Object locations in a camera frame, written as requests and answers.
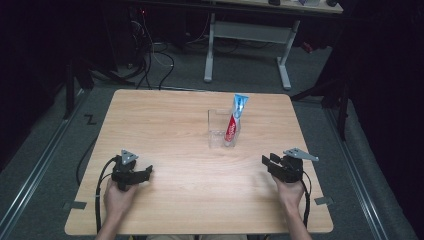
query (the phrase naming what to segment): black cable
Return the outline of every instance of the black cable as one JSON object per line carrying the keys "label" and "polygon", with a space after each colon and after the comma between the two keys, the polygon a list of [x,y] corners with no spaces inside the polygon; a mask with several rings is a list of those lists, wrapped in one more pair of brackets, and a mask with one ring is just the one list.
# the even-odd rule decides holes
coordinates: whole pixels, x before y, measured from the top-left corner
{"label": "black cable", "polygon": [[136,54],[135,54],[135,58],[134,58],[135,60],[134,61],[139,62],[138,59],[141,58],[140,63],[138,65],[137,69],[133,73],[130,73],[130,74],[124,76],[124,79],[130,79],[130,78],[136,77],[136,76],[140,75],[146,69],[146,61],[144,59],[144,53],[145,52],[146,52],[146,49],[143,46],[141,46],[141,47],[137,46],[136,47]]}
{"label": "black cable", "polygon": [[84,160],[85,156],[87,156],[88,151],[90,151],[91,147],[93,147],[94,143],[96,142],[97,137],[93,139],[93,141],[90,143],[90,146],[88,146],[87,150],[85,150],[84,155],[82,155],[81,159],[79,160],[77,171],[76,171],[76,178],[77,178],[77,184],[78,186],[81,185],[81,181],[79,180],[79,169],[81,167],[82,161]]}
{"label": "black cable", "polygon": [[168,48],[169,48],[169,46],[168,46],[168,43],[167,42],[160,42],[160,43],[157,43],[157,42],[155,42],[154,44],[156,44],[156,45],[165,45],[165,48],[164,49],[161,49],[161,50],[156,50],[155,49],[155,53],[161,53],[161,52],[164,52],[165,50],[167,50]]}
{"label": "black cable", "polygon": [[140,85],[141,85],[141,83],[143,82],[144,79],[146,79],[146,83],[147,83],[147,86],[149,87],[149,89],[150,90],[152,89],[151,86],[150,86],[150,83],[149,83],[149,79],[147,78],[147,74],[149,74],[149,72],[150,72],[150,66],[151,65],[152,65],[152,55],[151,55],[151,52],[149,51],[149,67],[145,70],[144,76],[140,79],[140,81],[138,82],[137,87],[135,89],[138,89],[140,87]]}
{"label": "black cable", "polygon": [[100,218],[100,185],[102,184],[103,181],[103,174],[105,173],[107,167],[109,166],[109,164],[111,164],[112,162],[114,162],[116,160],[116,157],[110,159],[106,165],[103,167],[102,173],[100,174],[99,177],[99,181],[97,182],[97,188],[96,188],[96,196],[95,196],[95,214],[96,214],[96,225],[97,225],[97,233],[100,231],[100,229],[102,228],[102,220]]}
{"label": "black cable", "polygon": [[308,189],[306,188],[305,182],[302,180],[301,183],[303,185],[303,188],[305,189],[305,200],[306,200],[306,207],[305,207],[305,212],[303,214],[303,224],[305,225],[305,227],[308,227],[308,217],[309,217],[309,211],[311,208],[311,193],[312,193],[312,183],[311,183],[311,178],[309,177],[309,175],[306,172],[303,172],[309,180],[309,192]]}
{"label": "black cable", "polygon": [[174,59],[171,57],[171,56],[169,56],[168,54],[166,54],[166,53],[161,53],[161,52],[159,52],[159,54],[162,54],[162,55],[165,55],[165,56],[167,56],[169,59],[171,59],[171,61],[172,61],[172,65],[171,65],[171,70],[169,70],[169,72],[165,75],[165,77],[163,77],[162,78],[162,80],[160,81],[160,83],[159,83],[159,90],[161,90],[161,88],[162,88],[162,83],[165,81],[165,79],[169,76],[169,74],[171,74],[171,72],[172,72],[172,70],[174,70]]}
{"label": "black cable", "polygon": [[102,182],[103,180],[105,180],[107,177],[109,177],[110,175],[112,175],[112,173],[106,174],[103,178],[102,178]]}
{"label": "black cable", "polygon": [[255,49],[270,48],[270,47],[273,47],[275,45],[275,43],[267,42],[267,43],[262,43],[261,46],[254,46],[252,44],[247,44],[247,43],[243,43],[243,42],[252,42],[252,41],[240,41],[240,45],[244,46],[244,47],[255,48]]}
{"label": "black cable", "polygon": [[[196,50],[205,49],[205,48],[207,48],[209,46],[209,44],[207,42],[204,42],[205,40],[207,40],[207,38],[200,39],[200,40],[198,40],[196,42],[186,43],[185,46],[188,47],[188,48],[190,48],[190,49],[196,49]],[[193,46],[191,46],[191,45],[196,45],[196,44],[202,45],[202,47],[193,47]]]}
{"label": "black cable", "polygon": [[232,49],[232,50],[230,50],[230,51],[220,51],[220,50],[218,50],[217,48],[215,48],[215,45],[214,45],[214,50],[215,51],[217,51],[217,52],[219,52],[219,53],[225,53],[225,54],[228,54],[228,53],[232,53],[232,52],[234,52],[234,51],[236,51],[237,49],[238,49],[238,47],[239,47],[239,41],[236,39],[235,40],[235,46],[234,46],[234,48]]}

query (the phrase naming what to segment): clear glass cup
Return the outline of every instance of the clear glass cup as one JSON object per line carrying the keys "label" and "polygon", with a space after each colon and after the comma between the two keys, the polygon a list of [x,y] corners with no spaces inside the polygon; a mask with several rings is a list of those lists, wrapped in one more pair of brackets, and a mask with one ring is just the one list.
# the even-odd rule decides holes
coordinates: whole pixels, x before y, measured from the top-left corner
{"label": "clear glass cup", "polygon": [[208,131],[209,148],[234,147],[240,133],[239,124],[234,139],[229,146],[224,145],[224,137],[230,122],[231,109],[210,109],[208,110]]}

